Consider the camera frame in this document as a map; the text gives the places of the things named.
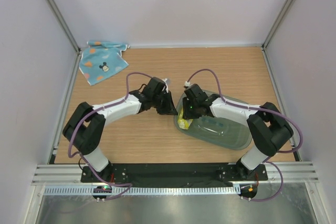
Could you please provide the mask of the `yellow green crocodile towel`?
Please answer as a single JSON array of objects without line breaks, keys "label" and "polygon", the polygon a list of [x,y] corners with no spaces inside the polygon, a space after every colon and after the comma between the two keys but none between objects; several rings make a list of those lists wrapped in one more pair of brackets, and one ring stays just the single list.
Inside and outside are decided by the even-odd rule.
[{"label": "yellow green crocodile towel", "polygon": [[177,124],[180,129],[188,130],[193,122],[193,119],[184,119],[183,113],[181,113],[177,118]]}]

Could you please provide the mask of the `teal transparent plastic tub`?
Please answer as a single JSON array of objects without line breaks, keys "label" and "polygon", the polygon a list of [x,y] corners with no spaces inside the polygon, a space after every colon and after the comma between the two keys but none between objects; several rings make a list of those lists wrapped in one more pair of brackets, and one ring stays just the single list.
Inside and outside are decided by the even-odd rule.
[{"label": "teal transparent plastic tub", "polygon": [[181,133],[231,150],[243,150],[250,145],[252,136],[249,128],[224,118],[202,116],[194,119],[188,130],[180,129],[177,118],[183,113],[182,99],[185,96],[181,95],[176,106],[179,114],[174,116],[175,127]]}]

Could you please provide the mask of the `blue cartoon mouse towel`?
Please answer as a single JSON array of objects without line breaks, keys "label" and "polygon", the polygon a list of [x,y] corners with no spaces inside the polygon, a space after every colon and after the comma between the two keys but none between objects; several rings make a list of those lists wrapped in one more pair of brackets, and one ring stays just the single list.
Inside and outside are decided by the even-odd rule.
[{"label": "blue cartoon mouse towel", "polygon": [[79,70],[89,85],[93,86],[106,80],[128,67],[122,53],[128,44],[90,40],[79,62]]}]

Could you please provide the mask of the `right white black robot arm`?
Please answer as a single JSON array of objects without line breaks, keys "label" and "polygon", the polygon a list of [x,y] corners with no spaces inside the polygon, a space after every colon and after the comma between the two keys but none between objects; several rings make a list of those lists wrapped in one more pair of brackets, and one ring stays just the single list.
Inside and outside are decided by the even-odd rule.
[{"label": "right white black robot arm", "polygon": [[201,102],[184,97],[182,106],[184,119],[210,116],[228,119],[248,127],[254,147],[236,163],[236,173],[243,180],[254,176],[256,168],[263,161],[275,156],[293,136],[292,127],[270,102],[257,106],[230,99],[223,100],[218,95],[211,95]]}]

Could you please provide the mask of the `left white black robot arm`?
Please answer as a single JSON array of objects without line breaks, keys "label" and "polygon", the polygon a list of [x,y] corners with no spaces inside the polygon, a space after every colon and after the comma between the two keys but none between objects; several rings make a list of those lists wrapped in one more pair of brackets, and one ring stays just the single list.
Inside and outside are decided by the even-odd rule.
[{"label": "left white black robot arm", "polygon": [[93,176],[100,182],[111,180],[113,168],[99,147],[102,132],[108,124],[129,115],[155,108],[160,115],[178,115],[171,91],[145,95],[133,90],[124,98],[91,106],[83,102],[77,106],[62,134],[83,155],[93,168]]}]

